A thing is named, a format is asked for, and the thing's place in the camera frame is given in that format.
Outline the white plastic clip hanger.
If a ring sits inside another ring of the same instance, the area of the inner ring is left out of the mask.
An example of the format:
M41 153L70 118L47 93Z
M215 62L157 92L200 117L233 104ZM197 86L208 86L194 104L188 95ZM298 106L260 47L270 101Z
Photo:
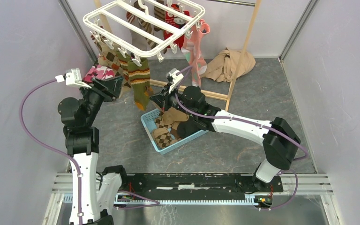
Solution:
M163 61L162 53L170 48L177 53L178 40L191 38L193 28L200 28L205 8L190 0L159 2L157 0L114 0L83 16L83 23L97 42L103 42L123 57L133 55L133 62L140 66L141 58L156 56ZM115 35L108 22L113 21L146 40L148 50Z

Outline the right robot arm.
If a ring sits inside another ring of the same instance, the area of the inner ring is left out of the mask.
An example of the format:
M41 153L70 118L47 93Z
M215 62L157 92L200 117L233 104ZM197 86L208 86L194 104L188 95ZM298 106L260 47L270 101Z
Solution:
M200 88L189 86L182 93L164 87L150 100L163 112L175 109L188 115L191 128L235 135L261 145L265 159L259 164L252 178L252 186L264 191L274 176L288 171L298 160L300 138L289 123L280 117L270 120L254 120L231 114L206 102Z

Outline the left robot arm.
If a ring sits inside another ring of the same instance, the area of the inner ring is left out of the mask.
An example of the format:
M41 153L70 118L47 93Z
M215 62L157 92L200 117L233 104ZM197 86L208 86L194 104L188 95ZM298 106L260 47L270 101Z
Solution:
M128 177L112 168L102 172L102 186L97 186L99 130L93 126L101 105L120 96L122 82L122 76L94 78L81 99L67 97L58 105L72 173L71 225L112 225L111 203L128 187Z

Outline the pink camouflage cloth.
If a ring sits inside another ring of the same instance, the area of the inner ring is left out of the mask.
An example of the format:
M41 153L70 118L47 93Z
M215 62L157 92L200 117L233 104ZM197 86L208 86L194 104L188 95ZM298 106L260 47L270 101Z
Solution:
M110 67L101 66L98 64L92 66L82 80L85 83L92 83L93 78L97 78L99 80L109 80L114 77L115 77L115 73Z

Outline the blue plastic basket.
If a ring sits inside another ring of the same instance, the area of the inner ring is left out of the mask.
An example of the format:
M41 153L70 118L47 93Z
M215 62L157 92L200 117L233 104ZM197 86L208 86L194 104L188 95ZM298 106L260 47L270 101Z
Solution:
M181 138L177 134L179 123L174 122L170 125L165 125L162 121L162 115L163 113L160 110L154 109L141 116L142 125L145 128L153 148L161 155L179 148L207 133L207 131L199 130L188 137Z

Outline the green striped sock left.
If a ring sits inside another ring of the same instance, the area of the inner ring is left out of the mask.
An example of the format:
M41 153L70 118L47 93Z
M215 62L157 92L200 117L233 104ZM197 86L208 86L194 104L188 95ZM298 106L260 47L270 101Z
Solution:
M125 86L131 88L131 84L129 81L129 76L128 76L128 63L131 61L131 56L128 54L125 54L125 56L123 55L119 55L118 56L118 61L120 63L120 68L122 69L122 75L124 77L125 82Z

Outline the green striped sock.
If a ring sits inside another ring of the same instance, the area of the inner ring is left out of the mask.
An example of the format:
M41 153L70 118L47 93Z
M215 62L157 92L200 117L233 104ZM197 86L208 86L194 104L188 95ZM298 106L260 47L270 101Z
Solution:
M123 55L119 55L118 56L118 61L120 63L120 68L122 69L122 75L124 77L125 82L125 86L131 88L131 84L129 81L129 76L128 76L128 63L131 61L131 56L128 54L125 54L125 56Z
M147 58L141 58L141 66L135 62L128 62L128 77L133 88L135 105L143 111L146 111L150 102L150 95L153 93L150 86L150 67Z

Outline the argyle sock in basket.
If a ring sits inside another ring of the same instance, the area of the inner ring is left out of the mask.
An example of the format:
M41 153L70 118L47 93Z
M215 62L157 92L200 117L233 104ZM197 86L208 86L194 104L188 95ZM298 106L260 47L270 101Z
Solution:
M167 148L170 145L173 145L182 139L178 137L177 132L175 130L179 122L175 122L171 125L164 125L162 122L162 116L160 115L154 120L154 123L157 126L157 128L151 132L151 135L156 145L160 149Z

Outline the black sock in basket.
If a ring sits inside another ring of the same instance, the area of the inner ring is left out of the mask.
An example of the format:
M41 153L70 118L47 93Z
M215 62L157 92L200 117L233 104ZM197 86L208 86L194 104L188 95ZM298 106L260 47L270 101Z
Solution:
M208 131L205 124L196 117L189 117L187 121L179 122L175 130L180 138L187 138L199 131Z

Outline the pink sock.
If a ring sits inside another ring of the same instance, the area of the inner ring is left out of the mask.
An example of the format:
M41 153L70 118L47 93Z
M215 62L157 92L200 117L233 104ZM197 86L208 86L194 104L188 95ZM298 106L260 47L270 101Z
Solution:
M181 51L189 65L192 66L192 85L201 87L201 75L207 70L207 63L201 51L201 42L210 33L210 26L203 19L198 24L200 25L199 29L196 26L192 28L191 38L184 38Z

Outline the beige cloth pile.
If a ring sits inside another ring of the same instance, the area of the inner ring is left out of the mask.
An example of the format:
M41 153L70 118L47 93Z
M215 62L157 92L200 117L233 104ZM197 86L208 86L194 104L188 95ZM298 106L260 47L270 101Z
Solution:
M237 78L249 73L256 64L255 58L251 53L245 52L243 60L240 60L241 56L241 50L231 50L227 48L222 50L207 64L207 70L201 77L212 79L218 83L230 83L239 62L240 68Z

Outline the red snowflake sock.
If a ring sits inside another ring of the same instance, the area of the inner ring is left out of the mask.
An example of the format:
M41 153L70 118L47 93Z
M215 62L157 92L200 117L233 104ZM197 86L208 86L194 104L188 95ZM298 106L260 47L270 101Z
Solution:
M178 3L178 4L172 4L171 5L171 8L184 14L184 15L187 15L187 16L190 16L190 12L187 11L187 10L184 10L184 7L182 4ZM175 28L178 28L178 29L181 29L182 27L185 26L185 24L187 23L186 20L176 16L176 15L173 15L173 14L170 14L168 12L165 12L165 22L169 25L172 25L173 27ZM183 47L183 43L184 43L184 35L182 35L181 37L179 37L174 43L179 47L179 48L182 48Z

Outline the brown striped sock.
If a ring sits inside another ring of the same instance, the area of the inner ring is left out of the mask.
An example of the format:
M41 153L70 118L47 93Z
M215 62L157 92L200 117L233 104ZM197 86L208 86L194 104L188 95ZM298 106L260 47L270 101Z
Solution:
M154 17L165 22L165 11L159 7L154 6ZM130 24L142 29L149 34L154 35L155 32L158 31L164 32L164 30L160 27L156 25L151 25L150 23L134 16L130 12L126 12L126 19ZM157 45L155 42L145 38L144 36L136 33L135 31L131 30L130 33L132 37L132 45L139 48L140 50L146 51L148 49L154 48Z

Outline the wooden frame stand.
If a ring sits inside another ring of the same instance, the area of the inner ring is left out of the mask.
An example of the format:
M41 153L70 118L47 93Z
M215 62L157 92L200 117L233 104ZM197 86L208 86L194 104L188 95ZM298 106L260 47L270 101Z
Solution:
M83 17L83 23L91 29L95 40L103 41L123 57L134 54L133 62L141 66L141 58L157 57L163 61L163 52L181 51L192 70L193 84L200 86L201 78L217 82L229 82L227 94L205 91L209 98L230 102L236 80L250 72L254 57L242 48L224 50L210 63L206 63L201 51L201 42L210 32L204 21L205 8L190 0L114 0L103 5L95 1L96 9ZM146 39L148 50L113 34L112 20Z

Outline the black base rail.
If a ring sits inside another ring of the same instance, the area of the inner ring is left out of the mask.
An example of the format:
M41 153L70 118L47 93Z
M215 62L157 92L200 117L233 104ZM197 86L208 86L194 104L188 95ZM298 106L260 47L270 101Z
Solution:
M127 174L121 191L152 200L241 200L248 194L282 193L279 176L266 184L243 173L134 173Z

